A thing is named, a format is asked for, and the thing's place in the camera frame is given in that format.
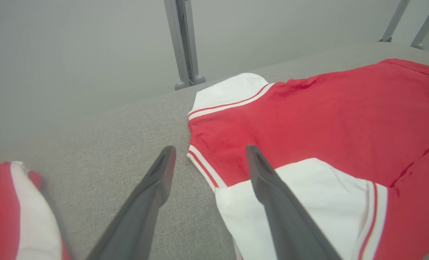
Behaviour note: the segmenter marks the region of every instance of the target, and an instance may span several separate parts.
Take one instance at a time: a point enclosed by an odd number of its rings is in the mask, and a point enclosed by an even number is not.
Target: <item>gray fabric surface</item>
[[[386,58],[429,65],[429,53],[393,43],[349,46],[253,71],[269,82],[354,69]],[[44,193],[66,243],[85,259],[160,150],[177,159],[171,194],[158,214],[151,259],[234,259],[231,237],[214,195],[186,157],[187,113],[198,90],[212,81],[128,105],[41,136],[0,155],[24,161],[44,177]]]

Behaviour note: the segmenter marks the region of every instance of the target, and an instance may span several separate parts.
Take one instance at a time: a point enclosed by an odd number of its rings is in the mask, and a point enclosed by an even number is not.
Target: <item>red fabric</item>
[[[0,260],[14,260],[20,238],[20,204],[10,162],[0,164]]]
[[[276,83],[240,107],[189,121],[195,146],[227,186],[249,179],[245,147],[274,168],[319,158],[390,186],[429,148],[429,66],[386,60]]]
[[[376,258],[429,252],[429,66],[390,59],[291,79],[189,128],[191,145],[227,186],[249,179],[245,147],[254,144],[274,168],[315,157],[389,187]],[[410,174],[414,167],[422,170]]]
[[[422,259],[429,253],[429,150],[389,191],[376,259]]]

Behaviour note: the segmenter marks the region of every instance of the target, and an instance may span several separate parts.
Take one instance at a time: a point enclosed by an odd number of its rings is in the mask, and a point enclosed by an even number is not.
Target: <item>red and white garment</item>
[[[241,74],[198,92],[188,117],[188,157],[244,259],[276,258],[249,144],[343,259],[429,253],[429,66],[389,59],[273,84]]]
[[[20,161],[0,164],[0,260],[69,260],[41,176]]]

